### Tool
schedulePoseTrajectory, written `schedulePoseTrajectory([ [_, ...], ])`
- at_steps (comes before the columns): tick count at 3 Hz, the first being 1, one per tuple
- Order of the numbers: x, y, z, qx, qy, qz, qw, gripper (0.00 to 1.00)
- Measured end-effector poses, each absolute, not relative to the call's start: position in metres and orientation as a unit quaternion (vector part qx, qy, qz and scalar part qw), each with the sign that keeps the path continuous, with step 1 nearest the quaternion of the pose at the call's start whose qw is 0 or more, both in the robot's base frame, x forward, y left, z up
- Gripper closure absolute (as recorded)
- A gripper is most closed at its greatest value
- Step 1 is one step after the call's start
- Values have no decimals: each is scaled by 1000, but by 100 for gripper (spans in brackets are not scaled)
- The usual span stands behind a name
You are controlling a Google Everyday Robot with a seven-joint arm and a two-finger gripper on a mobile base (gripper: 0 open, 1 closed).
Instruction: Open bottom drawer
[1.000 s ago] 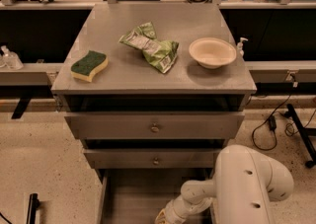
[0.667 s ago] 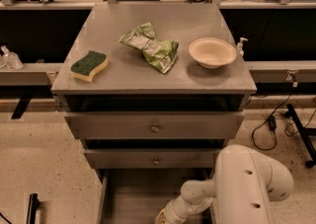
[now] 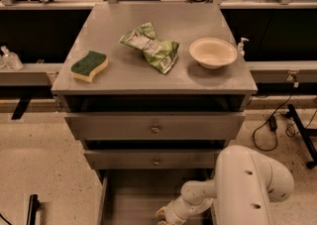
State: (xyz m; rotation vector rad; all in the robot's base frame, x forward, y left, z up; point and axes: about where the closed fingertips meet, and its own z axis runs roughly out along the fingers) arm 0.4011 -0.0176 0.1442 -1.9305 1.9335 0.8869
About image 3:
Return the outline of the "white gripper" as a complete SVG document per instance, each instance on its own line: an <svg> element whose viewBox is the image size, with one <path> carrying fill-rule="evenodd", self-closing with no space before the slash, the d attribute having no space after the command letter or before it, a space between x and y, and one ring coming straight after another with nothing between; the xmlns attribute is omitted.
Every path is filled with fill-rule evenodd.
<svg viewBox="0 0 317 225"><path fill-rule="evenodd" d="M165 221L160 221L158 225L183 225L186 220L196 214L196 208L182 198L171 201L167 206L160 208L156 212L156 217L164 217Z"/></svg>

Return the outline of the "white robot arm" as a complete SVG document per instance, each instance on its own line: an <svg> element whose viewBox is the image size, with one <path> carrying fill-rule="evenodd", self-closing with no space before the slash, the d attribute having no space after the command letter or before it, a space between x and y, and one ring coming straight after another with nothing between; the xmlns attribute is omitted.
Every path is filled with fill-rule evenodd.
<svg viewBox="0 0 317 225"><path fill-rule="evenodd" d="M180 195L157 211L158 225L183 225L214 202L219 225L275 225L269 205L293 190L285 165L247 147L229 146L219 154L213 178L186 182Z"/></svg>

